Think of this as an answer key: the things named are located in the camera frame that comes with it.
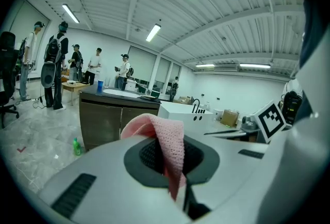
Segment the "pink cloth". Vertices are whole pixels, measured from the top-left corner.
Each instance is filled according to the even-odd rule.
[[[133,135],[158,138],[164,157],[164,175],[169,178],[170,193],[175,200],[179,187],[183,186],[186,180],[182,174],[185,157],[183,122],[142,114],[126,125],[121,139]]]

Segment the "countertop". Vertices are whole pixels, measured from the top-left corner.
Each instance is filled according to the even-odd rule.
[[[106,97],[106,98],[115,98],[115,99],[121,99],[121,100],[127,100],[127,101],[134,101],[134,102],[141,102],[141,103],[158,104],[158,105],[160,104],[160,101],[159,102],[154,102],[154,101],[146,100],[146,99],[142,99],[142,98],[131,98],[131,97],[123,96],[123,95],[116,95],[116,94],[105,93],[105,92],[103,92],[103,90],[105,90],[105,89],[112,89],[112,90],[121,91],[121,89],[118,89],[118,88],[113,88],[113,87],[104,88],[103,87],[102,88],[102,92],[101,92],[101,91],[98,91],[97,84],[95,84],[95,85],[87,86],[86,88],[81,89],[80,90],[80,93],[93,94],[93,95],[99,95],[99,96]],[[132,93],[132,94],[144,95],[142,93],[133,92],[133,91],[125,91],[125,92]]]

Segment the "ceiling light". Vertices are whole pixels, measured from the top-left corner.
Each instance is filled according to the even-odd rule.
[[[270,65],[262,65],[257,63],[240,63],[240,67],[252,67],[252,68],[266,68],[269,69]]]
[[[147,42],[150,42],[153,37],[157,34],[157,32],[160,30],[161,26],[156,24],[153,29],[151,30],[151,32],[149,33],[148,37],[146,38]]]
[[[65,11],[69,14],[69,16],[73,19],[75,23],[79,23],[79,20],[74,15],[74,13],[71,11],[70,7],[67,4],[63,4],[62,7],[65,9]]]
[[[196,67],[214,67],[214,65],[196,65]]]

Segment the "marble floor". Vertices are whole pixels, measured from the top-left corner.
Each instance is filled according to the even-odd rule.
[[[31,81],[27,91],[31,98],[38,97],[40,81]],[[18,91],[14,93],[14,98],[9,104],[19,101]],[[35,193],[54,174],[79,158],[73,153],[74,138],[84,146],[78,95],[74,95],[71,106],[70,92],[64,90],[62,102],[67,107],[64,111],[34,108],[43,106],[35,103],[33,107],[33,100],[21,102],[17,105],[20,117],[16,119],[15,114],[6,114],[6,127],[0,129],[1,155],[13,179]]]

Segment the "white shoe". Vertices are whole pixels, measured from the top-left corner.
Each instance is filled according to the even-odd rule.
[[[55,111],[61,111],[61,110],[66,110],[66,106],[62,104],[62,108],[56,109]]]

